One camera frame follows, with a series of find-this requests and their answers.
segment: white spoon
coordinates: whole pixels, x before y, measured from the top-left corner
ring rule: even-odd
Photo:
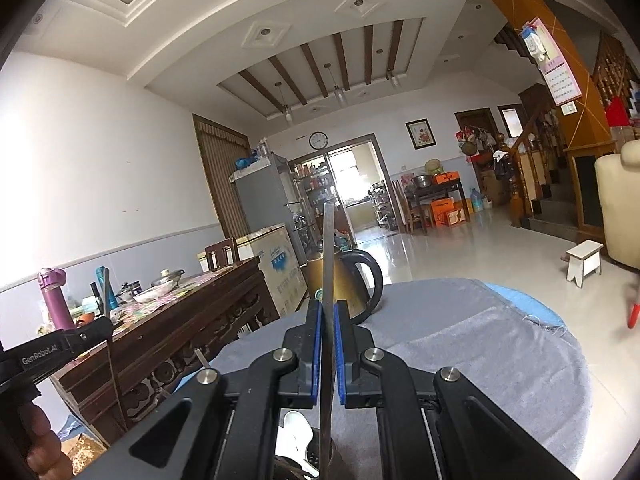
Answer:
[[[276,453],[277,456],[283,456],[292,459],[294,462],[300,464],[300,468],[306,471],[314,478],[316,478],[320,472],[306,461],[304,455],[298,451],[296,443],[296,437],[286,428],[278,427],[278,436],[276,438]]]
[[[284,416],[284,427],[296,438],[298,452],[306,459],[306,448],[314,437],[314,430],[305,416],[300,412],[287,412]]]

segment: cream armchair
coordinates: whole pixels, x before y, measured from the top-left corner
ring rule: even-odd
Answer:
[[[640,269],[640,140],[624,144],[620,154],[601,156],[595,167],[607,252]]]

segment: calendar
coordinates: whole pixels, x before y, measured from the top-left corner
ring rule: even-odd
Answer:
[[[556,40],[539,18],[535,19],[531,25],[535,28],[536,34],[546,50],[545,60],[539,62],[538,66],[556,105],[559,106],[580,97],[582,91],[564,55],[558,48]]]

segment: white stool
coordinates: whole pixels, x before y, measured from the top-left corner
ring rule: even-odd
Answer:
[[[566,272],[566,280],[570,282],[575,278],[575,284],[582,288],[582,279],[592,270],[602,274],[600,262],[600,249],[604,246],[593,240],[585,240],[566,253],[569,255],[569,268]]]

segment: wooden pillar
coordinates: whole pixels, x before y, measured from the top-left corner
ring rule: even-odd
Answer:
[[[565,153],[574,179],[580,237],[601,241],[604,230],[594,164],[597,157],[613,153],[614,141],[611,139],[598,89],[574,43],[544,0],[492,1],[517,32],[522,30],[526,22],[540,18],[556,40],[580,86],[582,96],[574,100],[577,113],[564,115],[560,107],[557,107],[556,115],[567,143]]]

